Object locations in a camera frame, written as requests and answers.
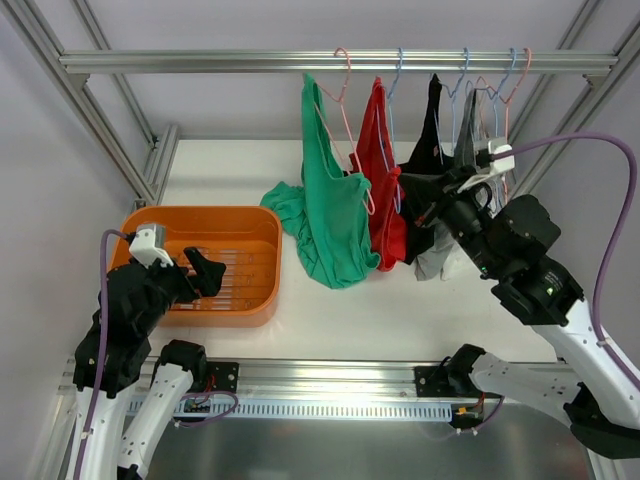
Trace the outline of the green tank top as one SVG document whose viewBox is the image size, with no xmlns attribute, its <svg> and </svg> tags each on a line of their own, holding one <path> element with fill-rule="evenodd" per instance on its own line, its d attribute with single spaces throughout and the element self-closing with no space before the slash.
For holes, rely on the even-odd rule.
<svg viewBox="0 0 640 480">
<path fill-rule="evenodd" d="M 369 233 L 365 202 L 370 181 L 347 174 L 334 156 L 325 127 L 320 85 L 309 74 L 301 90 L 302 160 L 299 185 L 284 181 L 266 192 L 260 205 L 294 238 L 306 274 L 330 288 L 349 288 L 380 263 Z"/>
</svg>

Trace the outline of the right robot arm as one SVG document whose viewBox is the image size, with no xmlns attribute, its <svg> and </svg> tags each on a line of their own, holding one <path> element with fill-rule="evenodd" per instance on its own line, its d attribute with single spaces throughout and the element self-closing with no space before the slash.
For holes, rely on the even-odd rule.
<svg viewBox="0 0 640 480">
<path fill-rule="evenodd" d="M 448 388 L 514 399 L 567 426 L 587 449 L 609 459 L 639 456 L 639 389 L 630 362 L 598 332 L 592 304 L 569 271 L 547 254 L 560 228 L 532 195 L 497 215 L 477 199 L 489 187 L 464 167 L 445 175 L 403 174 L 401 186 L 419 224 L 443 224 L 478 268 L 492 294 L 553 346 L 569 377 L 533 371 L 463 345 L 445 366 Z"/>
</svg>

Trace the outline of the red tank top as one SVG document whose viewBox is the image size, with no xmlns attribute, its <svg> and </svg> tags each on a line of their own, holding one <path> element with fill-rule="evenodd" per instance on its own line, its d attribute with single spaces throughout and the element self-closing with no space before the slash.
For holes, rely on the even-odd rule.
<svg viewBox="0 0 640 480">
<path fill-rule="evenodd" d="M 359 159 L 361 171 L 371 183 L 375 211 L 369 216 L 372 250 L 380 256 L 378 269 L 391 271 L 403 262 L 407 252 L 407 225 L 397 206 L 398 177 L 401 169 L 396 165 L 386 118 L 386 91 L 380 77 L 371 88 L 356 144 L 350 154 L 353 169 Z"/>
</svg>

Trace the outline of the pink wire hanger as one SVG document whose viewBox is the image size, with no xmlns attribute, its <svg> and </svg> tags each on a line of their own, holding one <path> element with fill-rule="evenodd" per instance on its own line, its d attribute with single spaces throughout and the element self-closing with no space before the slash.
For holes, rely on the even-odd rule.
<svg viewBox="0 0 640 480">
<path fill-rule="evenodd" d="M 341 116 L 342 116 L 342 121 L 343 121 L 343 125 L 347 134 L 347 138 L 349 140 L 349 144 L 351 146 L 351 150 L 352 150 L 352 154 L 354 156 L 354 160 L 355 160 L 355 172 L 351 171 L 351 172 L 347 172 L 349 175 L 352 173 L 361 173 L 364 175 L 363 172 L 363 168 L 362 168 L 362 163 L 359 157 L 359 154 L 357 152 L 357 146 L 356 146 L 356 142 L 354 141 L 354 137 L 353 137 L 353 132 L 352 132 L 352 128 L 348 119 L 348 115 L 346 113 L 346 109 L 345 109 L 345 97 L 346 97 L 346 93 L 348 91 L 348 86 L 349 86 L 349 82 L 351 79 L 351 73 L 352 73 L 352 62 L 351 62 L 351 56 L 348 52 L 347 49 L 345 49 L 344 47 L 337 47 L 334 52 L 333 52 L 333 57 L 334 58 L 338 58 L 340 56 L 344 56 L 345 62 L 346 62 L 346 76 L 345 79 L 343 81 L 341 90 L 339 95 L 334 95 L 330 92 L 330 90 L 328 90 L 327 88 L 325 88 L 321 83 L 316 81 L 316 85 L 318 86 L 318 88 L 330 99 L 332 100 L 334 103 L 339 105 L 340 108 L 340 112 L 341 112 Z M 337 144 L 336 144 L 336 140 L 330 130 L 330 128 L 328 127 L 328 124 L 326 123 L 326 120 L 322 120 L 322 123 L 324 125 L 325 131 L 327 132 L 327 135 L 329 136 L 330 141 L 332 142 L 333 146 L 335 147 L 338 156 L 341 160 L 344 160 L 342 153 L 339 151 Z M 363 200 L 363 204 L 365 207 L 365 210 L 367 212 L 367 214 L 369 216 L 372 216 L 375 212 L 376 212 L 376 206 L 375 206 L 375 202 L 371 193 L 371 187 L 369 187 L 368 189 L 366 189 L 366 199 Z"/>
</svg>

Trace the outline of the blue wire hanger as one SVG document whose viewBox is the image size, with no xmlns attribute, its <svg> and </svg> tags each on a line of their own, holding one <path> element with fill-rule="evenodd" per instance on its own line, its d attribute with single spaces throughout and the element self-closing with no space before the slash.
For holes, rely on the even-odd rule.
<svg viewBox="0 0 640 480">
<path fill-rule="evenodd" d="M 382 136 L 382 121 L 380 118 L 381 108 L 376 108 L 376 120 L 378 122 L 377 131 L 378 131 L 378 140 L 380 151 L 382 154 L 383 165 L 386 169 L 386 172 L 390 172 L 392 169 L 397 167 L 395 161 L 395 131 L 394 131 L 394 120 L 393 120 L 393 98 L 395 94 L 395 89 L 398 83 L 398 80 L 401 75 L 401 70 L 404 63 L 404 51 L 401 47 L 398 48 L 398 62 L 395 67 L 395 77 L 392 81 L 391 87 L 389 90 L 386 89 L 381 79 L 379 79 L 378 91 L 383 93 L 385 96 L 385 107 L 386 107 L 386 119 L 388 120 L 387 132 L 389 133 L 389 140 L 384 141 Z"/>
</svg>

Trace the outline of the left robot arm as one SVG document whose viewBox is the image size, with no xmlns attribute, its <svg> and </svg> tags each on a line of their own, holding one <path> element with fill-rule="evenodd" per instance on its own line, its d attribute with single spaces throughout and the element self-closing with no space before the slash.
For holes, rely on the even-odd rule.
<svg viewBox="0 0 640 480">
<path fill-rule="evenodd" d="M 206 259 L 195 247 L 183 253 L 186 267 L 159 258 L 114 269 L 100 263 L 99 308 L 74 353 L 77 413 L 68 478 L 144 478 L 174 408 L 188 391 L 205 386 L 204 346 L 172 340 L 134 422 L 124 424 L 159 321 L 175 304 L 214 297 L 221 289 L 225 264 Z"/>
</svg>

